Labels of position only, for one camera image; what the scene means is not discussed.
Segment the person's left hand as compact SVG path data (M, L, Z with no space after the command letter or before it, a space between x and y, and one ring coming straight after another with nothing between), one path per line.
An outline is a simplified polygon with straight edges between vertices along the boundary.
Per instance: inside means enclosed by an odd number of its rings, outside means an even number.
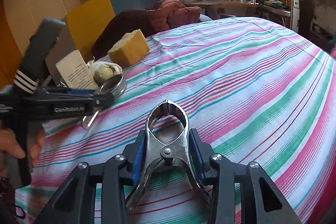
M44 140L45 130L41 127L36 134L36 142L29 148L29 159L33 168L38 165ZM22 159L26 155L21 146L15 140L14 135L5 129L1 129L1 152L7 152L17 159Z

